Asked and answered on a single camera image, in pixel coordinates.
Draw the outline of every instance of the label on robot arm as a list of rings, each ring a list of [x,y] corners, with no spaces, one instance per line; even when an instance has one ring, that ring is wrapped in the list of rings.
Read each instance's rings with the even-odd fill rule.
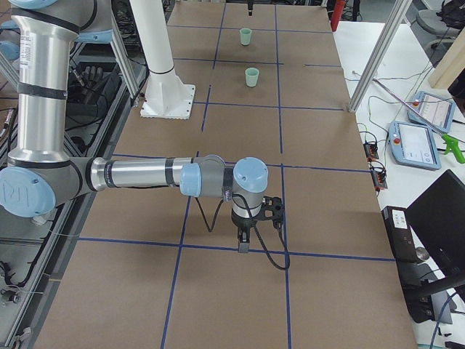
[[[407,229],[407,220],[405,219],[405,214],[403,211],[397,209],[392,210],[392,221],[394,226],[399,229]]]
[[[21,36],[20,68],[28,69],[32,64],[34,39],[31,36]]]

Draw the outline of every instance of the cup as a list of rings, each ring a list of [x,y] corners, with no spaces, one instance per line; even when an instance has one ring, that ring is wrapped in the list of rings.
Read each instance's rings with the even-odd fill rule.
[[[257,68],[246,69],[246,85],[248,87],[255,87],[259,80],[260,71]]]
[[[243,46],[247,46],[250,44],[250,40],[252,39],[252,30],[248,28],[242,28],[239,30],[240,33],[240,43]]]

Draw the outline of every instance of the gray chair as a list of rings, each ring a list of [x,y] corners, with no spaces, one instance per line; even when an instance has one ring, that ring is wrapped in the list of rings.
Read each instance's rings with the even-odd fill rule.
[[[439,43],[452,43],[460,34],[460,29],[449,28],[436,13],[434,9],[423,9],[416,14],[418,25],[438,38],[426,44],[423,47],[425,51],[429,48],[434,49]]]

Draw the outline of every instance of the red cylinder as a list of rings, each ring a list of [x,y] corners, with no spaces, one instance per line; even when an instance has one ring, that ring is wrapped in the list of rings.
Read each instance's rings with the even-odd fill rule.
[[[336,31],[337,25],[341,20],[342,11],[346,6],[345,0],[337,0],[336,6],[334,7],[333,15],[331,16],[331,29],[332,31]]]

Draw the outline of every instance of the computer monitor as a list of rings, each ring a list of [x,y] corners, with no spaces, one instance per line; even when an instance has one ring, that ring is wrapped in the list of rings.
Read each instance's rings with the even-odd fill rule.
[[[465,284],[465,280],[461,283],[465,272],[465,184],[448,169],[407,208],[405,216],[446,276],[440,288],[455,287],[465,300],[465,286],[457,286]]]

